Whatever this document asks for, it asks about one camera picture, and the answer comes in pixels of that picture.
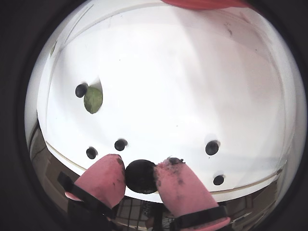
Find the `pink padded gripper finger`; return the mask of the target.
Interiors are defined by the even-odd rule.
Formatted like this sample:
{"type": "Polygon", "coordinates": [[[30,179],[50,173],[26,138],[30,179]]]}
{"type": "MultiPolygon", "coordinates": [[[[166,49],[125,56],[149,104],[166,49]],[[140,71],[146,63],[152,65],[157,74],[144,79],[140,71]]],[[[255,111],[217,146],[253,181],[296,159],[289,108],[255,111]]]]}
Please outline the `pink padded gripper finger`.
{"type": "Polygon", "coordinates": [[[115,207],[124,198],[125,166],[118,154],[107,154],[76,181],[61,172],[58,182],[69,199],[67,216],[74,231],[121,231],[115,207]]]}
{"type": "Polygon", "coordinates": [[[183,160],[169,157],[154,167],[154,179],[164,206],[174,220],[171,231],[222,231],[230,223],[225,207],[183,160]]]}

